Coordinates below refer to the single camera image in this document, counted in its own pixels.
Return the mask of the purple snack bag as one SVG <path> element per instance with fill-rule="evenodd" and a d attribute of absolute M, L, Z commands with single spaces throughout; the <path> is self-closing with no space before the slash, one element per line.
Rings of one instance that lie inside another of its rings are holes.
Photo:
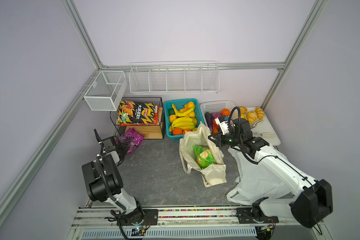
<path fill-rule="evenodd" d="M 132 154 L 139 146 L 141 146 L 144 136 L 137 132 L 134 128 L 126 130 L 119 140 L 128 146 L 127 154 Z"/>

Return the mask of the cream canvas tote bag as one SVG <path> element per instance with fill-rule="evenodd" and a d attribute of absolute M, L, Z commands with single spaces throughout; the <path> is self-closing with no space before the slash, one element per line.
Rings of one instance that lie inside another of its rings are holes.
<path fill-rule="evenodd" d="M 196 170 L 201 173 L 206 188 L 227 182 L 224 154 L 208 139 L 210 136 L 210 129 L 201 123 L 196 131 L 185 133 L 179 142 L 184 172 L 190 174 Z"/>

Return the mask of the green chips bag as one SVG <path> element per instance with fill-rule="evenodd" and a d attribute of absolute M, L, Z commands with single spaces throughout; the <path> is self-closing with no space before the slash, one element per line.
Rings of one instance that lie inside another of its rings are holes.
<path fill-rule="evenodd" d="M 216 164 L 215 158 L 209 148 L 200 145 L 193 146 L 195 161 L 201 169 Z"/>

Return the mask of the white plastic grocery bag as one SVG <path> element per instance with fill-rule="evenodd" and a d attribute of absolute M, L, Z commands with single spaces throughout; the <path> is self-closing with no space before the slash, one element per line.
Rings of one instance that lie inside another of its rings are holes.
<path fill-rule="evenodd" d="M 238 165 L 238 183 L 227 193 L 227 200 L 236 204 L 250 206 L 255 201 L 268 197 L 270 199 L 290 199 L 291 190 L 272 171 L 263 165 L 254 165 L 243 154 L 232 148 L 228 152 Z"/>

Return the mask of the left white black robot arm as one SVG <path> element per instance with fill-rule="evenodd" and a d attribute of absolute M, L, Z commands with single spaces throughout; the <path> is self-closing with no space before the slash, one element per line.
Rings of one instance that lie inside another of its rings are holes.
<path fill-rule="evenodd" d="M 142 224 L 145 213 L 136 198 L 124 190 L 124 183 L 118 170 L 129 146 L 112 136 L 102 139 L 97 130 L 95 137 L 101 149 L 96 158 L 82 165 L 87 194 L 91 201 L 111 204 L 109 221 L 129 223 L 132 225 Z"/>

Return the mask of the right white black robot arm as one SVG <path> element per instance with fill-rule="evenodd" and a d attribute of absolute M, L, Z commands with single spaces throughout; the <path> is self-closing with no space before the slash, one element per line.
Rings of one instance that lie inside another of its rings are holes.
<path fill-rule="evenodd" d="M 219 132 L 208 138 L 217 147 L 229 146 L 238 167 L 266 169 L 289 189 L 291 199 L 275 199 L 266 194 L 251 203 L 248 216 L 256 223 L 271 217 L 295 219 L 306 228 L 315 227 L 333 208 L 332 186 L 326 180 L 316 180 L 291 164 L 275 147 L 261 137 L 255 137 L 250 122 L 232 116 L 214 120 Z"/>

